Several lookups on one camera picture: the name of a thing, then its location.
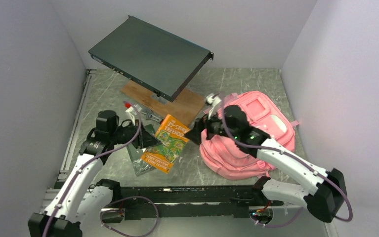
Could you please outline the orange treehouse book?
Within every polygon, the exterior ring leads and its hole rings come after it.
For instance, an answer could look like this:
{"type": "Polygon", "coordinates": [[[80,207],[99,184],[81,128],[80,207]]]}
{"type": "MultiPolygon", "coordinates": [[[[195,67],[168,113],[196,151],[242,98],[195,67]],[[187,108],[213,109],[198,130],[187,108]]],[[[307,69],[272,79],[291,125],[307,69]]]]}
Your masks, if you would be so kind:
{"type": "Polygon", "coordinates": [[[172,115],[167,115],[155,133],[159,145],[145,150],[141,159],[163,173],[169,173],[174,161],[180,157],[189,139],[185,134],[190,129],[172,115]]]}

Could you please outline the pink student backpack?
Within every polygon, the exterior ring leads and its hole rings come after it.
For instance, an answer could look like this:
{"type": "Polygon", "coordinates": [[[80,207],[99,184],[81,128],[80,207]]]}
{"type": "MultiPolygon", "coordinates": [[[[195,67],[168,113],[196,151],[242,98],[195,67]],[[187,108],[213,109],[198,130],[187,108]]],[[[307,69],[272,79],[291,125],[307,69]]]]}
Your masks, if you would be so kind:
{"type": "MultiPolygon", "coordinates": [[[[232,93],[225,96],[224,105],[238,106],[246,114],[251,126],[264,131],[287,150],[295,151],[295,130],[292,124],[264,93],[259,91],[232,93]]],[[[275,168],[255,158],[256,149],[238,147],[234,142],[238,140],[244,144],[261,146],[263,143],[256,141],[253,135],[229,138],[224,129],[220,129],[219,132],[222,134],[208,139],[207,131],[202,131],[199,145],[204,163],[218,175],[229,180],[241,180],[254,176],[268,176],[268,172],[275,168]]]]}

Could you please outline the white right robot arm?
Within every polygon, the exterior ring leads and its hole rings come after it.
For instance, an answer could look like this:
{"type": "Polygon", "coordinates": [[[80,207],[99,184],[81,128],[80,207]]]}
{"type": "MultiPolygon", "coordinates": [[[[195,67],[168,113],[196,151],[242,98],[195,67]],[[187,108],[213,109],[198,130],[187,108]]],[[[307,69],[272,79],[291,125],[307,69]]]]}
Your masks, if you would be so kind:
{"type": "Polygon", "coordinates": [[[202,132],[207,139],[227,137],[247,155],[265,161],[286,173],[296,184],[272,178],[260,178],[253,186],[252,198],[258,205],[267,201],[283,201],[306,208],[318,220],[330,223],[334,219],[350,222],[353,210],[347,196],[344,174],[333,168],[328,171],[307,162],[284,148],[268,133],[252,126],[239,106],[221,108],[222,115],[204,115],[195,120],[185,137],[200,145],[202,132]]]}

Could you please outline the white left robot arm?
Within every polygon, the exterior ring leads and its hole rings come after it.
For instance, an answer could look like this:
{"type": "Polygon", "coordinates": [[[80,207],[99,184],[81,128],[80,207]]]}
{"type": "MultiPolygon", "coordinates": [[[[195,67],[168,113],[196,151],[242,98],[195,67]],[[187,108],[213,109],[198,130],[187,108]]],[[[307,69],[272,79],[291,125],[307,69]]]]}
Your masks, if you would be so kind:
{"type": "Polygon", "coordinates": [[[130,115],[128,125],[120,124],[112,110],[100,111],[95,128],[82,143],[73,170],[49,205],[33,213],[28,221],[32,237],[83,237],[85,231],[97,225],[106,206],[116,207],[122,201],[121,185],[102,179],[88,192],[92,181],[105,165],[109,155],[129,145],[137,149],[160,144],[147,132],[141,120],[130,115]]]}

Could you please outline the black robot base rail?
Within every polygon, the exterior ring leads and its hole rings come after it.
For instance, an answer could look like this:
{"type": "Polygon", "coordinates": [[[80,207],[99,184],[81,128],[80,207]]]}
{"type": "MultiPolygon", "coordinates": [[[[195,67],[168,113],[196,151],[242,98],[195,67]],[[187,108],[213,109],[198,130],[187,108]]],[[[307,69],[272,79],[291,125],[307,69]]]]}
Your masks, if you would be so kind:
{"type": "Polygon", "coordinates": [[[143,218],[232,216],[248,218],[258,209],[270,220],[272,206],[253,185],[122,187],[118,181],[101,179],[96,187],[112,190],[112,202],[102,215],[108,223],[143,218]]]}

